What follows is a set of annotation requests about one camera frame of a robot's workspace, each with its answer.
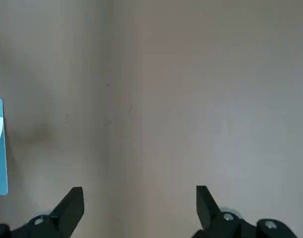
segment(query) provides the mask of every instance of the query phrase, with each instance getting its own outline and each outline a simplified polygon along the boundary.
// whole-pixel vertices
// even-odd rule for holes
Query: metal screw
[[[269,229],[277,229],[277,226],[273,221],[266,221],[265,226],[267,226]]]
[[[234,220],[234,217],[230,213],[225,213],[223,217],[226,221],[229,221],[229,222]]]
[[[44,218],[43,217],[40,217],[40,218],[37,218],[35,221],[34,221],[34,224],[35,225],[38,225],[40,223],[43,223],[44,222]]]

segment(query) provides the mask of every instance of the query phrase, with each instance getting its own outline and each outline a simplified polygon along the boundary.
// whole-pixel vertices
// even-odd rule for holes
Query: gray surface
[[[83,185],[75,237],[186,238],[206,184],[303,237],[303,2],[94,2],[0,1],[0,220]]]

